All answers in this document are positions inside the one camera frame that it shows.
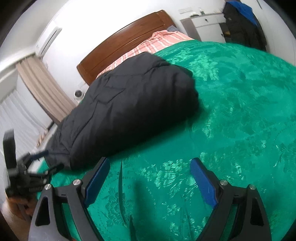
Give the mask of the person's left hand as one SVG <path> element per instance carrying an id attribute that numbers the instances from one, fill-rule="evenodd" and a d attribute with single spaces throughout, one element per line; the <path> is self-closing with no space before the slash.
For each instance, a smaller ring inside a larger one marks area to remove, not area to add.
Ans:
<path id="1" fill-rule="evenodd" d="M 22 215 L 19 205 L 22 205 L 25 208 L 25 213 L 28 216 L 33 216 L 34 210 L 37 204 L 36 196 L 32 196 L 29 199 L 20 198 L 20 197 L 10 197 L 6 199 L 8 206 L 12 214 L 16 215 L 21 219 L 25 219 Z"/>

